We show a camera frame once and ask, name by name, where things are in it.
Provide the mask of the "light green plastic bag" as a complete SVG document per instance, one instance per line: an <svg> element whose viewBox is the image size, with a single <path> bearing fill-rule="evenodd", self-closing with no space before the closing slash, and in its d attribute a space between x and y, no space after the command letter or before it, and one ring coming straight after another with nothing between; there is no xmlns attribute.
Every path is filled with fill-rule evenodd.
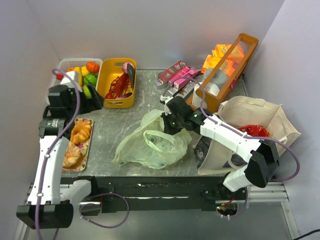
<svg viewBox="0 0 320 240"><path fill-rule="evenodd" d="M185 129L174 135L164 133L162 113L153 109L145 114L140 126L120 142L112 163L117 166L139 163L159 170L181 160L192 137Z"/></svg>

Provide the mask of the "beige canvas tote bag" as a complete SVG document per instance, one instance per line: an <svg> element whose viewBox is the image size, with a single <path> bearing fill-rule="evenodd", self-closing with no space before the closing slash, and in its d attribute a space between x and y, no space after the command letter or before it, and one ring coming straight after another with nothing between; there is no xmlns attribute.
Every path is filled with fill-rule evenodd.
<svg viewBox="0 0 320 240"><path fill-rule="evenodd" d="M245 166L262 138L277 140L282 155L301 133L281 105L259 98L236 96L219 105L215 115L204 119L202 139L209 147L199 159L199 175L225 174Z"/></svg>

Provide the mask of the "large red snack bag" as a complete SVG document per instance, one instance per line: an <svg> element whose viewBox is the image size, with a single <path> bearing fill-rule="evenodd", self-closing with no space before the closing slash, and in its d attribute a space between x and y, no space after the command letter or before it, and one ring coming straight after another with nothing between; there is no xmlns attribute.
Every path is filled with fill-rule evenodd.
<svg viewBox="0 0 320 240"><path fill-rule="evenodd" d="M243 133L247 133L248 135L253 137L271 137L272 136L270 132L261 125L249 124L249 125L239 127L238 130L240 130Z"/></svg>

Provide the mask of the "wooden snack tray box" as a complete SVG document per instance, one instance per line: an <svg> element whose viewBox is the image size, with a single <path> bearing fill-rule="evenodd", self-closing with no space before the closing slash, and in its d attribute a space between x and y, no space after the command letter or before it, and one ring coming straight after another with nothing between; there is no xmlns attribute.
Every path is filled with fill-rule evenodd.
<svg viewBox="0 0 320 240"><path fill-rule="evenodd" d="M259 40L251 35L241 33L232 44L217 44L202 66L202 79L196 85L186 102L193 108L200 107L204 97L203 108L214 113L224 102L249 63Z"/></svg>

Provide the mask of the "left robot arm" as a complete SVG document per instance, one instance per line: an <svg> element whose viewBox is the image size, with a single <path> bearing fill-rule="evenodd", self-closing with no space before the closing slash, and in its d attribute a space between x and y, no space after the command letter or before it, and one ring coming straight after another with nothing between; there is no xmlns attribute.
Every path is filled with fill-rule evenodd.
<svg viewBox="0 0 320 240"><path fill-rule="evenodd" d="M48 90L46 106L39 124L39 161L32 190L16 216L33 230L61 229L71 225L74 207L98 193L94 176L77 177L61 193L64 155L77 115L100 110L104 98L89 86L90 98L82 90L56 85Z"/></svg>

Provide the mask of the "red toy lobster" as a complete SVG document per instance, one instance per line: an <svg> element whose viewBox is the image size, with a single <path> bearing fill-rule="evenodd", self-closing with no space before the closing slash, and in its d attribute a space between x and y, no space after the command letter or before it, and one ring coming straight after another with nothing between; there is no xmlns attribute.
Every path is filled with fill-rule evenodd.
<svg viewBox="0 0 320 240"><path fill-rule="evenodd" d="M121 76L118 76L114 79L111 84L110 88L105 95L105 99L118 99L125 95L128 91L128 88L132 86L130 77L128 74L123 73Z"/></svg>

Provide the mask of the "toy croissant bread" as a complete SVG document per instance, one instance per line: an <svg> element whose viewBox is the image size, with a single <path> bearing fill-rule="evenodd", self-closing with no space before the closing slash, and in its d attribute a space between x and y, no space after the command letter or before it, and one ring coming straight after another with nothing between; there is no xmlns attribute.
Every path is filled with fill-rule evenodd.
<svg viewBox="0 0 320 240"><path fill-rule="evenodd" d="M70 141L77 145L84 143L91 136L92 126L88 121L77 120L71 131Z"/></svg>

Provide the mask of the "yellow plastic bin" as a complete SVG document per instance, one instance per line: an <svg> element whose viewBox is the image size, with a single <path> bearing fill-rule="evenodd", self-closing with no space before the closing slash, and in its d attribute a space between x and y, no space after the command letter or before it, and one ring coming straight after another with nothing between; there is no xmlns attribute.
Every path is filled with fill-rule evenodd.
<svg viewBox="0 0 320 240"><path fill-rule="evenodd" d="M103 61L96 90L105 108L128 109L134 105L137 86L137 63L131 58L108 58Z"/></svg>

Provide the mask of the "yellow toy corn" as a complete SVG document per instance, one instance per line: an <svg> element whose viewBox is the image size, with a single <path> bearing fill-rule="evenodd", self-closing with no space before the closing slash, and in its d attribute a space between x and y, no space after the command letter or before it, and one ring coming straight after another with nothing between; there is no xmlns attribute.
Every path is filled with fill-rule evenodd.
<svg viewBox="0 0 320 240"><path fill-rule="evenodd" d="M83 86L83 75L82 70L79 66L73 68L73 70L77 73L77 83L82 87Z"/></svg>

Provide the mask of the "white black box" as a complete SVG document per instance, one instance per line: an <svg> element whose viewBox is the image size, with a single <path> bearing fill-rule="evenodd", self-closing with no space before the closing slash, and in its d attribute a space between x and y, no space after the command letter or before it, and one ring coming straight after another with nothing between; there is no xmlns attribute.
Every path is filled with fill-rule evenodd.
<svg viewBox="0 0 320 240"><path fill-rule="evenodd" d="M179 90L177 90L175 87L170 87L168 92L172 97L180 96L184 99L188 99L188 97L194 92L195 87L198 87L198 85L192 81L189 81Z"/></svg>

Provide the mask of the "pink toy onion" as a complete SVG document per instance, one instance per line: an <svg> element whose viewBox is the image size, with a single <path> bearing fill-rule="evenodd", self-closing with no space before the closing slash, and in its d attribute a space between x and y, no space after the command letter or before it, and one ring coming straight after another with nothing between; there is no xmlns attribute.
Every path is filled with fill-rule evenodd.
<svg viewBox="0 0 320 240"><path fill-rule="evenodd" d="M127 74L128 73L128 66L131 66L132 68L134 68L134 65L132 65L130 62L125 62L122 65L122 71Z"/></svg>

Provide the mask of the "floral bread tray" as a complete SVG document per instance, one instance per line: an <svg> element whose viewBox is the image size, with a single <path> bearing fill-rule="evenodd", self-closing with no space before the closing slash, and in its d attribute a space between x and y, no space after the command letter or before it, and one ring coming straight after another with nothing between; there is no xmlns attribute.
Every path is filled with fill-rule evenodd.
<svg viewBox="0 0 320 240"><path fill-rule="evenodd" d="M78 120L83 120L90 123L92 127L90 137L87 141L79 144L74 144L69 140L62 165L63 172L82 172L87 166L94 121L89 118L76 118L74 120L74 125Z"/></svg>

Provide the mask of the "white plastic fruit basket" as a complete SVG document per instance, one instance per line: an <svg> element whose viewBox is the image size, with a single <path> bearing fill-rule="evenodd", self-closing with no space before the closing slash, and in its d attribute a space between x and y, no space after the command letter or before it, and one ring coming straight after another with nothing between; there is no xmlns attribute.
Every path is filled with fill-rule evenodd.
<svg viewBox="0 0 320 240"><path fill-rule="evenodd" d="M77 84L77 87L79 88L79 91L83 92L86 88L87 85L84 84L84 77L87 74L94 74L95 76L97 76L97 80L99 78L100 75L100 69L98 73L91 73L87 70L86 68L86 64L88 62L95 62L97 64L100 65L100 67L102 66L103 61L99 58L67 58L67 59L63 59L59 62L57 68L59 70L62 70L63 72L67 73ZM81 68L81 72L82 72L82 86L80 86L77 82L77 77L78 74L74 71L74 67L80 67ZM85 96L87 98L91 98L91 94L85 93Z"/></svg>

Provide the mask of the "dark red box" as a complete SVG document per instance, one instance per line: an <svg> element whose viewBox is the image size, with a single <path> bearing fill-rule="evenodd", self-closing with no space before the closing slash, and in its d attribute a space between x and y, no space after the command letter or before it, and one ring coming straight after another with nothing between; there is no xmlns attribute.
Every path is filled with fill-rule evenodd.
<svg viewBox="0 0 320 240"><path fill-rule="evenodd" d="M169 68L158 74L157 80L155 81L156 85L161 86L166 84L172 77L181 72L183 68L187 66L188 65L183 60L175 62Z"/></svg>

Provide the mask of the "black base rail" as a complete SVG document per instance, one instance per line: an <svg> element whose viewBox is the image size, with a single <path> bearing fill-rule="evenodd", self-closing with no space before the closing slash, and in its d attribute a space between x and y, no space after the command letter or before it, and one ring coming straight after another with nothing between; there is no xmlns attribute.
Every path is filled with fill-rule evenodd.
<svg viewBox="0 0 320 240"><path fill-rule="evenodd" d="M231 202L270 203L289 200L284 184L270 182L264 188L251 186L236 192L224 190L221 176L98 176L95 196L102 213L117 211L202 210L215 211L217 204Z"/></svg>

